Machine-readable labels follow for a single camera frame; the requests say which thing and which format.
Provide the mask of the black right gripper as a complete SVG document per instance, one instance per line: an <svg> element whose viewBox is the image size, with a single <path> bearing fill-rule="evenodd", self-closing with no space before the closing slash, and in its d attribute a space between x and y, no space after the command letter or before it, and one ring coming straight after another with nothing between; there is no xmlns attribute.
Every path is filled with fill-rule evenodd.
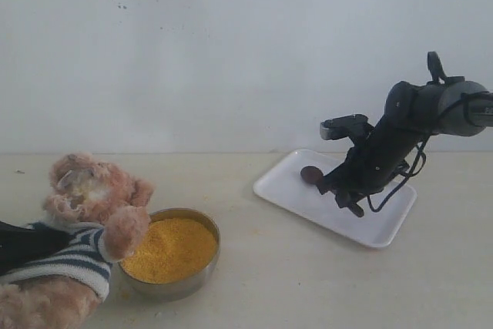
<svg viewBox="0 0 493 329"><path fill-rule="evenodd" d="M349 159L316 181L316 188L320 195L335 190L341 209L361 210L360 193L374 194L385 188L393 171L419 141L419 132L398 128L384 116Z"/></svg>

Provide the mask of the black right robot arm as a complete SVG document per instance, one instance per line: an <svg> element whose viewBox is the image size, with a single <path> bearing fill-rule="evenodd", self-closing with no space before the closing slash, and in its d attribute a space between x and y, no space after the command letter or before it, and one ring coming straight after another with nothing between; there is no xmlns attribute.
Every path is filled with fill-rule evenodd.
<svg viewBox="0 0 493 329"><path fill-rule="evenodd" d="M415 86L399 82L388 93L384 114L372 126L363 114L327 119L320 124L324 140L349 138L353 146L339 166L315 183L320 194L331 192L337 205L357 215L358 201L384 190L396 176L418 174L406 156L424 147L432 136L470 137L492 125L492 94L472 81Z"/></svg>

